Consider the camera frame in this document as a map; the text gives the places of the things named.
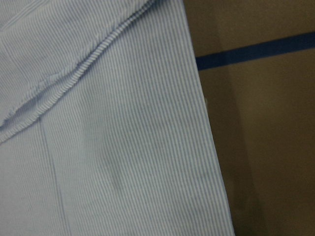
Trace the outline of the light blue striped shirt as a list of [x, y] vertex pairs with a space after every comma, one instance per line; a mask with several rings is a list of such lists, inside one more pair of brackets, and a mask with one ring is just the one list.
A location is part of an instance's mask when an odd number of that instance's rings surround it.
[[234, 235], [181, 0], [1, 1], [0, 233]]

